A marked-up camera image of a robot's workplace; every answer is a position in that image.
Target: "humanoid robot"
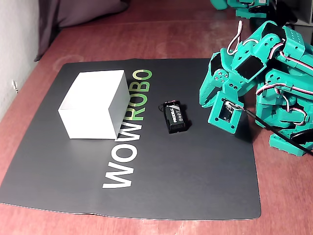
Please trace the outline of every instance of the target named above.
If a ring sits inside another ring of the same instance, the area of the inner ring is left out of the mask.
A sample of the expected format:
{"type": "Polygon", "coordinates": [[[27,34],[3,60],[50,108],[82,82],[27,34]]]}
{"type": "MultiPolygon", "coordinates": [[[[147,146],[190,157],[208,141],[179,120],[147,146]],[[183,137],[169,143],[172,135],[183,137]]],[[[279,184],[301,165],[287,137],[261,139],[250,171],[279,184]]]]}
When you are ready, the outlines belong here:
{"type": "Polygon", "coordinates": [[[271,21],[241,42],[242,27],[239,21],[237,35],[209,62],[200,88],[200,105],[212,107],[208,123],[234,134],[246,111],[239,98],[257,86],[256,123],[282,128],[271,135],[270,146],[296,156],[311,153],[313,47],[298,32],[271,21]]]}

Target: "wowrobo logo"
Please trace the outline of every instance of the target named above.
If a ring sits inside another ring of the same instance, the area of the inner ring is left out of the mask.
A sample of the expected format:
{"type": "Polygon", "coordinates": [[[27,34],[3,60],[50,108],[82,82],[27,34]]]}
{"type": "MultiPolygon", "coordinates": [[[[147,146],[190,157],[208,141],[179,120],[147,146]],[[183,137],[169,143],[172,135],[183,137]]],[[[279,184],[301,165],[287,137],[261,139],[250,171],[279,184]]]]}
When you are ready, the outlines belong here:
{"type": "MultiPolygon", "coordinates": [[[[136,80],[148,80],[149,78],[152,77],[152,72],[149,70],[136,70],[133,72],[133,78],[136,80]],[[138,77],[137,74],[140,72],[145,72],[147,73],[146,77],[138,77]]],[[[143,100],[140,103],[131,103],[129,102],[129,106],[131,107],[140,107],[143,106],[147,102],[147,97],[144,94],[141,94],[141,92],[148,92],[150,87],[150,83],[143,81],[143,82],[132,82],[129,85],[129,91],[130,92],[136,92],[135,94],[131,94],[132,97],[141,97],[143,100]]],[[[146,108],[141,108],[139,110],[136,110],[134,108],[128,108],[126,110],[126,113],[131,113],[131,116],[125,116],[124,120],[132,120],[132,121],[142,121],[143,117],[137,117],[139,114],[143,113],[146,110],[146,108]]],[[[133,123],[127,123],[127,122],[122,122],[122,125],[127,126],[128,128],[126,129],[120,129],[119,134],[127,137],[123,138],[117,138],[115,142],[128,142],[128,141],[137,141],[140,139],[140,135],[130,133],[130,131],[137,131],[141,130],[141,125],[138,124],[133,124],[133,123]]],[[[123,143],[123,144],[118,144],[116,145],[112,151],[111,151],[111,156],[114,160],[116,160],[119,163],[128,163],[132,160],[135,159],[137,156],[137,148],[131,144],[128,143],[123,143]],[[129,149],[132,151],[131,156],[127,158],[121,158],[117,155],[117,151],[119,149],[129,149]]],[[[109,178],[111,180],[117,181],[118,183],[104,183],[102,188],[124,188],[124,187],[130,187],[132,185],[131,180],[126,180],[123,178],[120,178],[120,175],[128,175],[128,174],[133,174],[134,169],[128,166],[124,166],[121,164],[116,164],[109,162],[108,166],[119,169],[120,171],[111,171],[111,172],[106,172],[105,177],[109,178]]]]}

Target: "black cable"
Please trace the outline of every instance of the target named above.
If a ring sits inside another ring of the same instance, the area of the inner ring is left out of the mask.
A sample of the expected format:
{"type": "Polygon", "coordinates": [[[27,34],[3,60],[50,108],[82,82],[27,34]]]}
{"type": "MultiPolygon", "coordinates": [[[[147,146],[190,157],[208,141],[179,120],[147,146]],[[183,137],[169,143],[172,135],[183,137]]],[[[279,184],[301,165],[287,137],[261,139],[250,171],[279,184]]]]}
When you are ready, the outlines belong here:
{"type": "Polygon", "coordinates": [[[273,133],[275,133],[276,135],[278,135],[280,138],[282,138],[283,140],[287,141],[288,143],[292,144],[293,146],[301,149],[302,151],[305,151],[307,154],[310,154],[311,156],[313,156],[313,152],[311,152],[310,150],[308,150],[307,148],[299,145],[298,143],[296,143],[295,141],[287,138],[286,136],[284,136],[283,134],[281,134],[280,132],[276,131],[272,126],[268,125],[265,121],[263,121],[262,119],[260,119],[258,116],[256,116],[255,113],[251,112],[248,109],[244,109],[244,111],[250,115],[251,117],[253,117],[255,120],[257,120],[259,123],[261,123],[262,125],[264,125],[265,127],[267,127],[269,130],[271,130],[273,133]]]}
{"type": "Polygon", "coordinates": [[[160,105],[158,106],[158,109],[159,109],[162,113],[164,113],[164,110],[163,110],[162,108],[160,108],[160,107],[163,107],[163,104],[160,104],[160,105]]]}

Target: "red wooden surface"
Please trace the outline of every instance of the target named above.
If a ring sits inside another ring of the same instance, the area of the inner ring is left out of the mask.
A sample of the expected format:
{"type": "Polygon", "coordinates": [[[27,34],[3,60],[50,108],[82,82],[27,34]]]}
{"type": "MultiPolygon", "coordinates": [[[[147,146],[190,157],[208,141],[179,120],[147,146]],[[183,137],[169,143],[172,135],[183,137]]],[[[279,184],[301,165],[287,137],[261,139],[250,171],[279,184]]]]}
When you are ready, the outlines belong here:
{"type": "MultiPolygon", "coordinates": [[[[234,11],[209,0],[133,0],[124,13],[64,29],[0,123],[0,182],[64,63],[130,58],[208,58],[237,32],[234,11]]],[[[243,39],[248,34],[245,21],[243,39]]],[[[254,102],[253,93],[247,97],[254,102]]],[[[0,235],[311,235],[313,158],[268,146],[252,124],[262,215],[244,221],[156,221],[72,215],[0,205],[0,235]]]]}

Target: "battery pack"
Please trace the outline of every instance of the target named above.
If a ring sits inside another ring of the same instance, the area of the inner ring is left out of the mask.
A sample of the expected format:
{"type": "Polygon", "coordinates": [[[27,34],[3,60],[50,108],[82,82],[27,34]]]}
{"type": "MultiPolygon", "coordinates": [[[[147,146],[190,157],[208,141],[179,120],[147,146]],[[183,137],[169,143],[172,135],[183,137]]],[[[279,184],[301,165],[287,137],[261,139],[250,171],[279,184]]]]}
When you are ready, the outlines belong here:
{"type": "Polygon", "coordinates": [[[179,101],[165,102],[163,112],[170,134],[187,130],[187,118],[179,101]]]}

